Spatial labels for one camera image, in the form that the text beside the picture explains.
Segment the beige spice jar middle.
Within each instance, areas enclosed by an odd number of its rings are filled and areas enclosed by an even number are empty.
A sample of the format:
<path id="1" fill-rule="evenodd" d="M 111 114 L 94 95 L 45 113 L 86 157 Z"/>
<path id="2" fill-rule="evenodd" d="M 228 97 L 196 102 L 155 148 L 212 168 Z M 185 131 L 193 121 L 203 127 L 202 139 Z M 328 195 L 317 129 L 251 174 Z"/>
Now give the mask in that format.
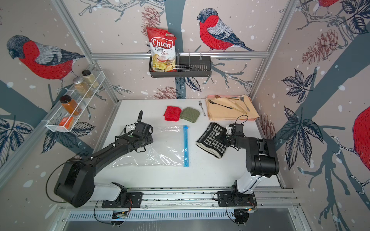
<path id="1" fill-rule="evenodd" d="M 84 82 L 82 78 L 74 78 L 73 82 L 75 85 L 75 90 L 80 96 L 82 96 L 83 98 L 91 98 L 93 96 L 93 92 L 90 90 L 89 85 Z"/>

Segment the pink tray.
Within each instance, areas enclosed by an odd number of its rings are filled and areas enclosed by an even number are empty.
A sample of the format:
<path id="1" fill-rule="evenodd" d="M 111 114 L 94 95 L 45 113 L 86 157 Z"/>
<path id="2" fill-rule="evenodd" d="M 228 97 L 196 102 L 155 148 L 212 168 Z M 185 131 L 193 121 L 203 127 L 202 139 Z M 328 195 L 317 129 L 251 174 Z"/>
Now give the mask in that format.
<path id="1" fill-rule="evenodd" d="M 208 95 L 206 97 L 207 99 L 216 99 L 216 98 L 227 98 L 227 99 L 236 99 L 236 100 L 240 100 L 240 96 L 232 96 L 232 95 Z"/>

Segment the clear acrylic wall shelf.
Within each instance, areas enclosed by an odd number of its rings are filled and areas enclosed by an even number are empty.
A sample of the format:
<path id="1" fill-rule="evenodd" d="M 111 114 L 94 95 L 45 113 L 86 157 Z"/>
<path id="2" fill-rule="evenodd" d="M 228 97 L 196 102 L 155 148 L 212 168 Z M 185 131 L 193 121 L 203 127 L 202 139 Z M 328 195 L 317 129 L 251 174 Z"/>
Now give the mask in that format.
<path id="1" fill-rule="evenodd" d="M 73 79 L 73 87 L 59 98 L 60 106 L 46 122 L 51 132 L 72 132 L 105 80 L 102 71 L 85 70 Z"/>

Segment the red Chuba chips bag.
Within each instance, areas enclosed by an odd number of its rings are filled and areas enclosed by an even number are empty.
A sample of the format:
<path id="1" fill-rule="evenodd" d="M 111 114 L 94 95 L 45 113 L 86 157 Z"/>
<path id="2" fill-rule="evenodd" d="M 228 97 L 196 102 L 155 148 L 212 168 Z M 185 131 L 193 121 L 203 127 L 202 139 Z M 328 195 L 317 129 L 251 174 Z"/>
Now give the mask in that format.
<path id="1" fill-rule="evenodd" d="M 159 28 L 146 28 L 151 51 L 151 71 L 172 72 L 176 67 L 176 37 Z"/>

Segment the black white houndstooth scarf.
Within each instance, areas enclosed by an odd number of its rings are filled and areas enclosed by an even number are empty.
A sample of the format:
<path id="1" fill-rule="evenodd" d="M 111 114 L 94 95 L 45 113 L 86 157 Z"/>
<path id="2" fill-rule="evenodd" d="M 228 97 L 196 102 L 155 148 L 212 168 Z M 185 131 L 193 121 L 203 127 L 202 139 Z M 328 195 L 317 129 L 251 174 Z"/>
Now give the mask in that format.
<path id="1" fill-rule="evenodd" d="M 217 159 L 221 159 L 227 149 L 227 146 L 220 140 L 222 135 L 226 135 L 226 128 L 212 122 L 196 141 L 196 146 Z"/>

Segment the beige tongs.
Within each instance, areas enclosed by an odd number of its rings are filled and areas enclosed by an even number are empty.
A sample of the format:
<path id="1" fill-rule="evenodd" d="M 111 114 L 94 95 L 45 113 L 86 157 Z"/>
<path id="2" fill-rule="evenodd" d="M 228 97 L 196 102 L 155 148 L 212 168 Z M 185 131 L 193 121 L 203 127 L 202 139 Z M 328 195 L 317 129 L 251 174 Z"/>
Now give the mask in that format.
<path id="1" fill-rule="evenodd" d="M 237 110 L 237 111 L 239 111 L 239 112 L 241 112 L 241 113 L 245 113 L 245 114 L 247 114 L 248 112 L 245 110 L 245 109 L 243 109 L 238 103 L 236 103 L 236 100 L 233 100 L 233 99 L 227 99 L 228 101 L 229 101 L 229 103 L 230 103 L 230 107 L 232 108 L 232 109 L 235 109 L 235 110 Z"/>

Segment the black wall basket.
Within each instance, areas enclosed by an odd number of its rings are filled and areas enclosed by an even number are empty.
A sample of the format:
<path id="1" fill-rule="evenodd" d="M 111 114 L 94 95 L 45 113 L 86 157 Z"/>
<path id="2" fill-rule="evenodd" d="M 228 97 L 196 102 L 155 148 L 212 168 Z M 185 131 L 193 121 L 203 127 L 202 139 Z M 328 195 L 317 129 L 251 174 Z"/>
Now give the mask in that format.
<path id="1" fill-rule="evenodd" d="M 212 72 L 209 56 L 180 56 L 174 63 L 149 60 L 149 73 L 153 78 L 209 77 Z"/>

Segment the beige cloth napkin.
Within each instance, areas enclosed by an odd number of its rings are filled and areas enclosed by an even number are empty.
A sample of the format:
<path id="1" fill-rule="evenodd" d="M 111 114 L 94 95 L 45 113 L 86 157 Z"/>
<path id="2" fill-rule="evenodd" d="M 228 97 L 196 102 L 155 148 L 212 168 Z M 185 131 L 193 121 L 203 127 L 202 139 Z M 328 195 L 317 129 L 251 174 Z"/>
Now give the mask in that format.
<path id="1" fill-rule="evenodd" d="M 241 120 L 251 120 L 251 121 L 254 121 L 256 120 L 257 118 L 259 118 L 259 114 L 257 113 L 256 109 L 254 108 L 253 104 L 252 104 L 252 100 L 250 97 L 248 97 L 247 95 L 242 95 L 245 97 L 246 99 L 246 104 L 247 106 L 250 108 L 250 112 L 247 111 L 244 103 L 241 101 L 241 100 L 236 100 L 236 103 L 238 103 L 243 109 L 245 109 L 248 113 L 245 114 L 245 113 L 241 113 L 235 109 L 227 109 L 225 107 L 222 107 L 222 106 L 218 106 L 218 105 L 212 105 L 210 104 L 206 98 L 206 106 L 207 106 L 207 111 L 208 111 L 208 117 L 211 121 L 220 121 L 220 120 L 233 120 L 233 119 L 237 119 L 239 116 Z M 216 103 L 219 103 L 219 104 L 222 104 L 222 105 L 226 105 L 226 106 L 229 106 L 230 107 L 230 103 L 227 99 L 225 98 L 218 98 L 218 99 L 210 99 Z"/>

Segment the small orange box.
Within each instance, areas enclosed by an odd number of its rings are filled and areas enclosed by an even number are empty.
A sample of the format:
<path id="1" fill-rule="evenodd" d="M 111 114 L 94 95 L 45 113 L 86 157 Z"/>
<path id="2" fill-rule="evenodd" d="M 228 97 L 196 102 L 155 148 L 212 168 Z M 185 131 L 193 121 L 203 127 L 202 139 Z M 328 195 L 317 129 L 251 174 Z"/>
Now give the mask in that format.
<path id="1" fill-rule="evenodd" d="M 74 119 L 75 118 L 73 116 L 64 117 L 60 121 L 59 126 L 62 126 L 62 127 L 66 128 L 66 129 L 70 129 L 73 126 Z"/>

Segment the red knitted scarf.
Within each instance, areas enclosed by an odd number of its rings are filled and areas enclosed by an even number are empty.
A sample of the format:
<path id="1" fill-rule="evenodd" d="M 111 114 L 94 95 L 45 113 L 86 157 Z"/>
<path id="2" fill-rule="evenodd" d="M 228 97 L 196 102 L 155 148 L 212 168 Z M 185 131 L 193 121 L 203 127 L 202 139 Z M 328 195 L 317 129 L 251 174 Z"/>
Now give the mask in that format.
<path id="1" fill-rule="evenodd" d="M 164 113 L 165 121 L 177 122 L 180 120 L 182 109 L 176 106 L 167 106 Z"/>

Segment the clear plastic vacuum bag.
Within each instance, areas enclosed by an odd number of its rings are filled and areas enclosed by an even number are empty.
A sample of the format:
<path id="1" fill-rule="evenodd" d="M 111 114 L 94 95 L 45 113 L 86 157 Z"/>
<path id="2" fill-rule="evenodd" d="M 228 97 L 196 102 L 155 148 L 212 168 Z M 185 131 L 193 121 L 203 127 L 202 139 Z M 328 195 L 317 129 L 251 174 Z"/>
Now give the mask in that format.
<path id="1" fill-rule="evenodd" d="M 115 161 L 109 167 L 126 166 L 184 166 L 183 125 L 155 127 L 152 134 L 154 142 L 146 146 L 146 151 L 133 151 Z"/>

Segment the gold spoon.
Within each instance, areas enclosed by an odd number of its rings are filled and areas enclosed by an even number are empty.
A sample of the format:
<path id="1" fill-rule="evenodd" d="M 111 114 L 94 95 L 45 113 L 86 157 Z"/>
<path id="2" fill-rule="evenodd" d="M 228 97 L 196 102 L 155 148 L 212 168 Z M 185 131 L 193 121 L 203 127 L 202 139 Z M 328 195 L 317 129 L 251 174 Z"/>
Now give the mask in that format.
<path id="1" fill-rule="evenodd" d="M 227 97 L 227 96 L 220 96 L 220 95 L 217 95 L 215 94 L 214 95 L 216 99 L 218 98 L 225 98 L 225 99 L 229 99 L 229 100 L 239 100 L 240 98 L 239 97 Z"/>

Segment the white handled fork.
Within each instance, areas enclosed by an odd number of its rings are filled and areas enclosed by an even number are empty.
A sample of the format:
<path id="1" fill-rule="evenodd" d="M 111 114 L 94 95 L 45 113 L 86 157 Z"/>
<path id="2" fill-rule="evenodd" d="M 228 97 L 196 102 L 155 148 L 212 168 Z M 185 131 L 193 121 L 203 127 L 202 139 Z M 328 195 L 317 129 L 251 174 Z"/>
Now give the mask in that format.
<path id="1" fill-rule="evenodd" d="M 201 101 L 201 100 L 199 100 L 199 101 L 198 101 L 198 104 L 199 104 L 199 106 L 201 107 L 201 111 L 202 111 L 202 113 L 203 113 L 203 116 L 204 116 L 204 117 L 207 117 L 207 116 L 206 116 L 206 113 L 205 113 L 205 110 L 204 110 L 204 108 L 203 108 L 203 105 L 202 105 L 202 101 Z"/>

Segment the orange spice jar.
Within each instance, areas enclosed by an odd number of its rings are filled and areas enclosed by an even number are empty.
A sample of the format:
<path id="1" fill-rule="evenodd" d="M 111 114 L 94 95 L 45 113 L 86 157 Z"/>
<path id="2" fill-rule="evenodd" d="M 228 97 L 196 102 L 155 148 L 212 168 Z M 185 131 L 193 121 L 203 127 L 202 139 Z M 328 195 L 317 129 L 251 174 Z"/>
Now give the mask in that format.
<path id="1" fill-rule="evenodd" d="M 59 101 L 70 115 L 80 114 L 78 104 L 69 95 L 64 95 L 60 97 Z"/>

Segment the olive green knitted scarf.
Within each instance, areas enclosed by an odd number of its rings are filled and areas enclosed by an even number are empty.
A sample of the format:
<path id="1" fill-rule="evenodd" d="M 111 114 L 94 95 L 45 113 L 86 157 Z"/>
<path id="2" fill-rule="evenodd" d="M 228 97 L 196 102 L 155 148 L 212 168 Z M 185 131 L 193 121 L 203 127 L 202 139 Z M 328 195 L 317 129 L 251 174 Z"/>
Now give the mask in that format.
<path id="1" fill-rule="evenodd" d="M 199 116 L 200 116 L 200 112 L 191 107 L 185 108 L 180 114 L 181 119 L 189 121 L 191 123 L 195 123 L 197 119 L 199 118 Z"/>

